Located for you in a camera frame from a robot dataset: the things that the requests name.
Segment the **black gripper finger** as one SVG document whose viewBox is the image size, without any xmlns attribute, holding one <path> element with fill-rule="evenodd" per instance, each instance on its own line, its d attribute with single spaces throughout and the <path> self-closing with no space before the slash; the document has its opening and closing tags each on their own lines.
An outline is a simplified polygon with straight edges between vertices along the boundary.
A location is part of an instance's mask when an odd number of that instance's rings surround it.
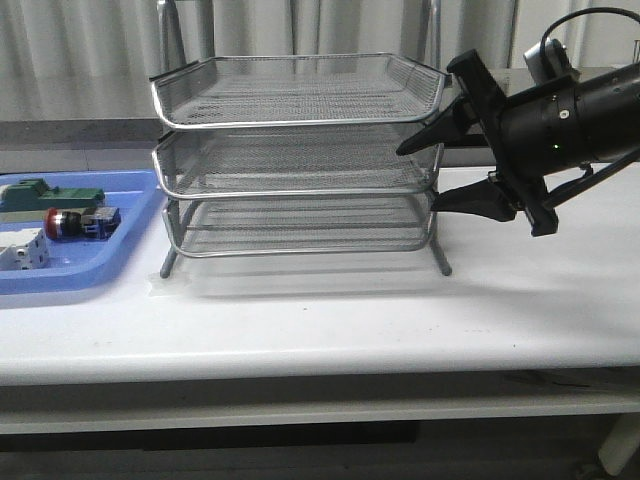
<svg viewBox="0 0 640 480">
<path fill-rule="evenodd" d="M 478 116 L 471 101 L 466 96 L 458 96 L 431 123 L 404 140 L 396 154 L 405 156 L 436 144 L 460 140 L 477 122 Z"/>
<path fill-rule="evenodd" d="M 513 221 L 517 213 L 509 198 L 488 179 L 438 193 L 431 209 L 476 215 L 498 222 Z"/>
</svg>

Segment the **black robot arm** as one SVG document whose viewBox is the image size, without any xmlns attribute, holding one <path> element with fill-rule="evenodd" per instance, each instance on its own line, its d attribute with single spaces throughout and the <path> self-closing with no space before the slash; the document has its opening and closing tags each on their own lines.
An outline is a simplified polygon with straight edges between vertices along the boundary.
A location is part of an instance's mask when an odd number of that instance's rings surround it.
<svg viewBox="0 0 640 480">
<path fill-rule="evenodd" d="M 399 156 L 462 139 L 479 125 L 496 168 L 486 179 L 440 192 L 436 212 L 508 222 L 524 212 L 534 237 L 556 233 L 557 206 L 639 159 L 639 66 L 579 82 L 569 73 L 507 96 L 475 50 L 447 70 L 461 92 Z"/>
</svg>

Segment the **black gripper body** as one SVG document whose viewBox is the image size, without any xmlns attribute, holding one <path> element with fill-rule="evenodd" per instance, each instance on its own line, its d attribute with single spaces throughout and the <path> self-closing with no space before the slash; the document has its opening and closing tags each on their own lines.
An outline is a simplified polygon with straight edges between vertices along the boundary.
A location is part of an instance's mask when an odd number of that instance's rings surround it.
<svg viewBox="0 0 640 480">
<path fill-rule="evenodd" d="M 528 93 L 522 100 L 508 97 L 498 86 L 475 50 L 450 61 L 453 74 L 478 116 L 484 137 L 496 161 L 488 180 L 499 187 L 511 205 L 522 211 L 534 237 L 557 232 L 555 210 L 545 207 L 548 194 L 544 176 L 550 172 L 551 135 L 541 104 L 544 97 Z"/>
</svg>

